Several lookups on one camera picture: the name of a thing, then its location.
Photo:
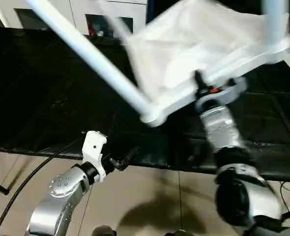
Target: cabinet door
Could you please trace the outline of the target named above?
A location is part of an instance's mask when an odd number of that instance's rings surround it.
[[[103,17],[103,11],[95,0],[70,0],[77,29],[82,34],[114,36],[113,29]],[[110,2],[116,17],[121,17],[132,32],[138,32],[146,25],[145,4]]]
[[[68,0],[51,0],[52,5],[74,24]],[[7,27],[19,29],[46,29],[48,26],[31,10],[24,0],[0,0],[0,13]]]

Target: black table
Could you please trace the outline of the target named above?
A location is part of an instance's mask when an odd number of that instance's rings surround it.
[[[134,82],[116,40],[89,40]],[[263,177],[290,181],[290,68],[264,65],[246,78],[249,88],[231,112]],[[109,144],[141,144],[134,165],[216,170],[192,104],[149,128],[53,32],[0,28],[0,151],[49,156],[87,130],[106,134]],[[81,159],[82,144],[60,156]]]

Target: tiled floor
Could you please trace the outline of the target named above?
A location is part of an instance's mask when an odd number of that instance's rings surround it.
[[[0,153],[0,183],[11,187],[8,196],[0,194],[0,215],[17,187],[44,159]],[[23,235],[50,178],[75,163],[54,159],[37,173],[12,206],[0,235]],[[278,192],[279,182],[271,184]],[[195,235],[235,236],[216,213],[215,190],[212,175],[128,167],[110,174],[86,194],[73,214],[67,235],[90,236],[95,227],[109,225],[124,236],[164,236],[180,228]],[[290,207],[290,192],[283,190],[283,194]]]

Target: white fabric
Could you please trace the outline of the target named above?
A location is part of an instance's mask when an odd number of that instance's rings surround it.
[[[265,16],[235,12],[209,0],[181,0],[131,34],[109,3],[98,2],[129,53],[139,87],[153,101],[188,81],[195,86],[195,70],[204,71],[206,81],[214,84],[231,73],[225,67],[246,64],[265,51]]]

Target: robotic arm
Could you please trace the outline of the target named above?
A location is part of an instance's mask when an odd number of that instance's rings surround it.
[[[83,164],[77,164],[51,180],[46,196],[31,216],[25,236],[65,236],[72,213],[90,186],[103,181],[115,168],[126,169],[139,153],[139,147],[133,147],[123,160],[115,160],[111,154],[103,157],[101,150],[105,143],[106,137],[101,133],[87,133],[82,148]]]
[[[204,84],[199,73],[195,80],[200,88],[196,109],[218,168],[218,214],[240,235],[290,235],[290,228],[282,227],[282,205],[268,182],[258,174],[225,106],[246,89],[244,79],[231,79],[224,87],[215,89]]]
[[[217,211],[240,235],[290,235],[282,227],[282,208],[273,189],[255,168],[226,104],[237,99],[246,89],[244,78],[230,79],[220,88],[207,86],[196,72],[196,110],[205,127],[217,164]],[[83,164],[73,166],[56,176],[48,186],[43,201],[32,214],[26,236],[65,236],[74,208],[90,189],[103,181],[114,169],[124,170],[138,154],[132,148],[122,161],[103,157],[106,137],[89,131],[83,145]]]

